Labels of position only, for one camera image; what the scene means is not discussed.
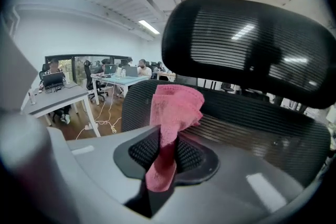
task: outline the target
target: wooden floor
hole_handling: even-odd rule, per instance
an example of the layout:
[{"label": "wooden floor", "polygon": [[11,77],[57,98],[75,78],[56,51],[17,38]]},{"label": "wooden floor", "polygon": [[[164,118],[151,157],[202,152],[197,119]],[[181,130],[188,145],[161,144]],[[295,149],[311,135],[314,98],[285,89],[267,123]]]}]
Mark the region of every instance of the wooden floor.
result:
[{"label": "wooden floor", "polygon": [[[108,90],[109,92],[109,96],[106,99],[105,105],[104,102],[102,101],[102,99],[99,100],[100,104],[96,105],[95,99],[93,98],[93,102],[90,103],[91,105],[91,111],[93,114],[94,119],[96,119],[103,107],[103,110],[101,112],[100,117],[97,119],[97,121],[107,121],[109,119],[109,109],[110,109],[110,105],[111,105],[111,89]],[[113,125],[118,118],[121,117],[121,108],[122,108],[122,102],[123,102],[123,98],[119,98],[116,97],[116,95],[113,96],[113,103],[112,103],[112,107],[110,110],[111,113],[111,119],[110,119],[110,123]],[[60,129],[63,132],[63,135],[65,137],[66,140],[74,140],[76,139],[77,135],[79,134],[79,132],[84,129],[85,125],[89,124],[89,118],[86,115],[86,113],[84,112],[82,106],[81,106],[81,102],[77,102],[77,110],[78,110],[78,114],[76,114],[76,112],[74,111],[74,109],[71,109],[69,114],[70,114],[70,123],[68,125],[66,125],[65,123],[63,123],[58,116],[55,116],[55,123],[52,122],[52,126],[51,127],[55,127]],[[44,117],[40,117],[40,120],[46,125],[47,122],[45,120]],[[115,125],[115,129],[117,131],[117,133],[121,132],[121,121],[122,119],[120,119],[117,124]],[[112,134],[112,130],[111,130],[111,126],[109,124],[106,125],[98,125],[98,130],[101,136],[103,135],[111,135]],[[78,137],[78,139],[83,139],[83,138],[89,138],[89,137],[96,137],[93,130],[84,130],[81,132],[80,136]]]}]

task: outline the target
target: pink cloth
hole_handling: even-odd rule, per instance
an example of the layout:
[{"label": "pink cloth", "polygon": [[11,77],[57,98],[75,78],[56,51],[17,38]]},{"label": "pink cloth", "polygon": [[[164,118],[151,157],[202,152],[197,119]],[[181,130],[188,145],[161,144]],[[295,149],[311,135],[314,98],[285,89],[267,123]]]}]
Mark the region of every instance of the pink cloth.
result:
[{"label": "pink cloth", "polygon": [[147,189],[169,189],[176,172],[174,159],[177,132],[199,125],[199,111],[204,103],[197,90],[182,85],[158,85],[151,106],[151,125],[161,125],[160,152],[146,173]]}]

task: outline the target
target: sneaker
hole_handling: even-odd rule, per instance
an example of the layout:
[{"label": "sneaker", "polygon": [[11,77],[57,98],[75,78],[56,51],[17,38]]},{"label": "sneaker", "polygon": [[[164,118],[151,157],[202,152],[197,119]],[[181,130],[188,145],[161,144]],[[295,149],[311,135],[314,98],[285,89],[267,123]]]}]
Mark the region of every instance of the sneaker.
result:
[{"label": "sneaker", "polygon": [[65,123],[69,124],[70,123],[70,115],[66,114],[64,118],[65,118]]},{"label": "sneaker", "polygon": [[65,115],[64,114],[62,114],[62,116],[61,116],[61,121],[64,122],[64,123],[67,122],[66,119],[65,119]]}]

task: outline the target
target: fluorescent light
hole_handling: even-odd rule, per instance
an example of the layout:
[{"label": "fluorescent light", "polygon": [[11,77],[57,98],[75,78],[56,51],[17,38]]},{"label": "fluorescent light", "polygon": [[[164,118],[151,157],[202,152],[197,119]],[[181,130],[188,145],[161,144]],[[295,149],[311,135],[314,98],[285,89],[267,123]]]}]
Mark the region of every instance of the fluorescent light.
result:
[{"label": "fluorescent light", "polygon": [[235,34],[231,39],[237,40],[242,35],[246,34],[247,32],[251,31],[254,28],[252,25],[245,26],[239,33]]},{"label": "fluorescent light", "polygon": [[149,23],[147,23],[145,20],[141,20],[141,21],[139,21],[139,23],[142,24],[144,27],[148,28],[154,34],[159,34],[159,32],[153,26],[151,26]]},{"label": "fluorescent light", "polygon": [[315,81],[309,81],[310,85],[317,86],[317,83]]},{"label": "fluorescent light", "polygon": [[308,62],[307,58],[284,58],[286,62]]}]

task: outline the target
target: desk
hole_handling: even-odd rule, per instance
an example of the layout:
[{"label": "desk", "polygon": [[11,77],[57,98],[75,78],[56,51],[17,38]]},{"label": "desk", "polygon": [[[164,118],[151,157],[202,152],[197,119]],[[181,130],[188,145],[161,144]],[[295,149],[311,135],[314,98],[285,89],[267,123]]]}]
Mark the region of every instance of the desk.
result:
[{"label": "desk", "polygon": [[176,78],[176,74],[175,73],[165,73],[165,72],[158,72],[157,73],[157,77],[156,79],[159,79],[160,76],[165,76],[169,79],[170,82],[174,82],[175,78]]},{"label": "desk", "polygon": [[102,78],[100,76],[97,76],[96,74],[91,75],[92,78],[92,84],[93,84],[93,92],[94,92],[94,98],[96,100],[96,104],[99,105],[99,99],[97,95],[97,86],[96,86],[96,81],[100,81],[103,83],[108,84],[114,84],[123,87],[124,89],[124,96],[126,97],[126,94],[128,92],[128,86],[134,85],[140,81],[143,80],[148,80],[149,77],[147,76],[142,76],[142,77],[117,77],[116,75],[111,75],[110,78]]},{"label": "desk", "polygon": [[36,104],[32,105],[28,101],[22,110],[23,113],[30,114],[36,118],[39,118],[54,110],[63,108],[66,105],[74,104],[78,101],[83,101],[87,115],[89,117],[89,121],[91,123],[91,126],[93,127],[94,134],[97,137],[100,137],[98,128],[94,123],[95,119],[93,118],[90,109],[90,103],[87,97],[88,92],[81,86],[72,82],[70,84],[66,84],[64,88],[57,92],[46,93],[45,91],[43,91],[42,93],[38,93],[38,89],[36,89],[34,93],[37,93],[37,95],[35,96]]}]

